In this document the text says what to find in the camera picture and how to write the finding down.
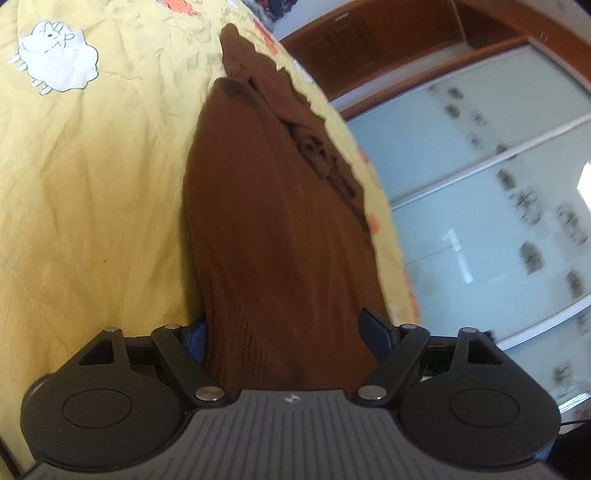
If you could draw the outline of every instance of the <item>white sheep pattern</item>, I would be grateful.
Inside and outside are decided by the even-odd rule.
[[[99,54],[86,43],[82,30],[71,31],[62,22],[42,21],[30,35],[18,39],[18,53],[8,63],[22,60],[17,70],[27,70],[32,87],[45,84],[39,92],[65,92],[84,88],[98,77]]]

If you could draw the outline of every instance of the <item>yellow bedsheet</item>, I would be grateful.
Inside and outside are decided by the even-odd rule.
[[[391,320],[416,321],[369,161],[239,0],[9,0],[0,8],[0,436],[22,467],[32,459],[19,409],[34,380],[107,325],[147,335],[202,307],[181,190],[200,107],[225,74],[218,37],[229,22],[326,118],[365,189]]]

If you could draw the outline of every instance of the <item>grooved gray plate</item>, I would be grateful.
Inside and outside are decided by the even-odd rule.
[[[244,391],[200,410],[178,441],[142,465],[108,473],[44,463],[27,480],[559,480],[541,463],[479,473],[415,448],[385,410],[353,405],[341,390]]]

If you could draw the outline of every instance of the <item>wooden cabinet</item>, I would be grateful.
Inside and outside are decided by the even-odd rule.
[[[358,0],[286,37],[329,99],[462,41],[450,0]]]

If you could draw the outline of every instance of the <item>sliding glass door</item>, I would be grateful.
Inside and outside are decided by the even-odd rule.
[[[559,402],[591,379],[585,87],[525,47],[349,123],[391,200],[425,327],[491,330]]]

